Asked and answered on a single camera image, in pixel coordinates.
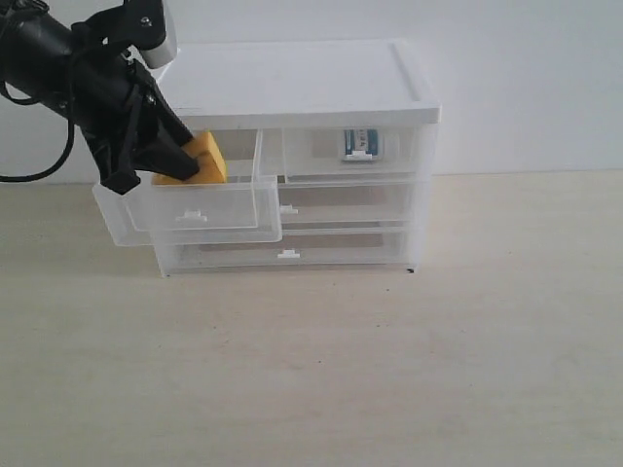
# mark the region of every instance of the drawer handle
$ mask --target drawer handle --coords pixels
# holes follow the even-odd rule
[[[283,250],[281,253],[276,255],[280,260],[300,260],[301,253],[298,253],[296,250]]]
[[[191,211],[190,209],[187,209],[186,212],[184,212],[183,216],[177,216],[175,220],[177,222],[183,222],[183,221],[207,222],[207,216],[202,215],[202,212],[200,210]]]
[[[299,210],[292,207],[292,204],[288,204],[286,206],[281,206],[281,208],[279,209],[279,211],[281,211],[282,215],[287,215],[287,214],[298,214]]]

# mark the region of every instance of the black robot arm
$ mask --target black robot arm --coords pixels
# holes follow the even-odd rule
[[[126,0],[66,28],[40,0],[0,0],[0,94],[19,105],[41,103],[68,122],[68,140],[50,169],[0,182],[28,182],[57,171],[73,147],[74,126],[85,136],[101,183],[125,194],[140,183],[136,170],[185,180],[199,170],[181,147],[193,134],[173,113],[150,67],[177,52],[163,0]],[[6,84],[28,95],[16,99]]]

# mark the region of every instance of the yellow block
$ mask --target yellow block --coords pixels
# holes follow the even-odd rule
[[[153,185],[200,185],[205,183],[227,183],[227,166],[211,132],[205,131],[182,149],[197,159],[199,172],[188,180],[180,181],[160,173],[152,178]]]

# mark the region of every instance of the white lid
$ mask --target white lid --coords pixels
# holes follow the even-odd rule
[[[400,40],[185,45],[159,81],[185,122],[212,129],[439,121]]]

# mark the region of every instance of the table surface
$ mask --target table surface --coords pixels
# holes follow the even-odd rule
[[[88,187],[0,214],[3,467],[623,458],[623,172],[437,177],[418,274],[162,279]]]

